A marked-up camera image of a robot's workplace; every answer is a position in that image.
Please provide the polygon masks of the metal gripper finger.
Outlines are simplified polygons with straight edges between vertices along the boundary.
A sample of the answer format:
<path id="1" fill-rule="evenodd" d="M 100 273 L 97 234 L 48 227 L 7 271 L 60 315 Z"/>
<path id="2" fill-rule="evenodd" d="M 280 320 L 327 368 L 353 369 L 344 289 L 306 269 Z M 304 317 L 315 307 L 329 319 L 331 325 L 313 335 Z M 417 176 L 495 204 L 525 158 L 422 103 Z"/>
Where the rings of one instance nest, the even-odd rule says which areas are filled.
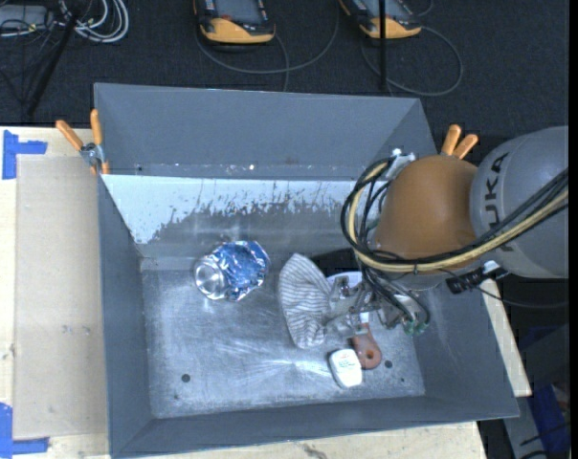
<path id="1" fill-rule="evenodd" d="M 339 335 L 364 335 L 366 333 L 366 323 L 362 315 L 347 313 L 328 320 L 324 325 L 326 333 L 336 332 Z"/>
<path id="2" fill-rule="evenodd" d="M 332 307 L 361 307 L 365 286 L 362 282 L 352 284 L 348 277 L 336 277 L 331 291 Z"/>

